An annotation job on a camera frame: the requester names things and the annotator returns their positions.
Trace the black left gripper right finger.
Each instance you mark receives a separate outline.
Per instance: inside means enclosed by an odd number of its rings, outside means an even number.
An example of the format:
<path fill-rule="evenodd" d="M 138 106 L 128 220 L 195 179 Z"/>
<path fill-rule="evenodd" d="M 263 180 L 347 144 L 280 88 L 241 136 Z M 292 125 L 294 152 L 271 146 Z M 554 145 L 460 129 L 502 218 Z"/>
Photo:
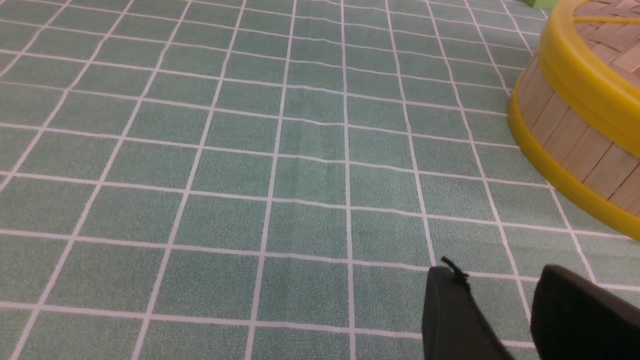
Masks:
<path fill-rule="evenodd" d="M 557 264 L 542 269 L 530 332 L 542 360 L 637 360 L 640 310 Z"/>

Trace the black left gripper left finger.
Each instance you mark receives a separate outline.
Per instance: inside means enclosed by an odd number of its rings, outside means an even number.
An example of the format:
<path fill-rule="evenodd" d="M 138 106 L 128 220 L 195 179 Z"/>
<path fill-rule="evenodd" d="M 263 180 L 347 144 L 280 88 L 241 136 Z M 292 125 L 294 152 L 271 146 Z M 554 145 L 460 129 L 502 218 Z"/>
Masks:
<path fill-rule="evenodd" d="M 478 307 L 462 271 L 446 256 L 427 272 L 422 315 L 426 360 L 512 360 Z"/>

